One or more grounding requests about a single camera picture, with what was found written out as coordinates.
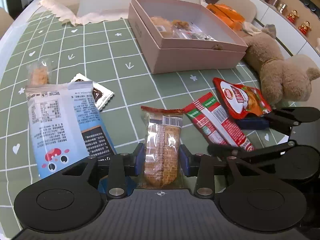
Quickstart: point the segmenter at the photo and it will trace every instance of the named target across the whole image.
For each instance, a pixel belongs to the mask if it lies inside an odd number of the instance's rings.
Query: pink box
[[[150,17],[192,22],[217,41],[163,38]],[[131,0],[129,23],[152,73],[234,68],[247,49],[224,22],[199,4],[179,0]]]

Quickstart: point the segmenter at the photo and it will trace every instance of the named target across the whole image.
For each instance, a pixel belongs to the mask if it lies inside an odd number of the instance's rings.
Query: red snack package
[[[257,88],[231,84],[221,78],[214,78],[213,83],[234,119],[243,119],[249,113],[261,116],[272,111]]]
[[[254,150],[249,139],[228,118],[228,114],[211,92],[192,102],[183,110],[208,142],[229,143],[249,152]]]

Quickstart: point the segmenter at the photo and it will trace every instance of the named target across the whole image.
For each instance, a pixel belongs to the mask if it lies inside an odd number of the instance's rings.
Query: chair
[[[217,4],[225,4],[241,14],[246,22],[251,23],[256,16],[257,8],[250,0],[219,0]]]
[[[0,7],[0,39],[5,34],[5,32],[9,29],[10,25],[13,23],[13,19],[11,16]]]

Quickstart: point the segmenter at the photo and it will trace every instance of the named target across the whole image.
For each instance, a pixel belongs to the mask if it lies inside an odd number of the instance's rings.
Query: green tablecloth
[[[0,84],[0,223],[9,238],[21,229],[13,210],[16,195],[39,180],[24,88],[27,66],[42,58],[52,63],[51,83],[70,82],[82,73],[115,93],[101,117],[118,153],[131,153],[143,141],[141,105],[185,107],[209,91],[216,93],[213,77],[259,87],[242,62],[234,69],[150,74],[127,20],[73,27],[49,11],[33,15]],[[284,136],[269,129],[245,133],[256,148],[274,145]],[[207,142],[186,116],[181,140],[192,153],[206,152]]]

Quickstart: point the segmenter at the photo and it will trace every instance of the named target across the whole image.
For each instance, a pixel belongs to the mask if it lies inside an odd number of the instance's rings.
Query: cartoon eye
[[[50,172],[55,172],[57,170],[57,166],[54,163],[50,163],[48,165],[48,169]]]
[[[63,163],[63,164],[67,164],[69,162],[69,158],[65,155],[62,155],[60,157],[60,161]]]

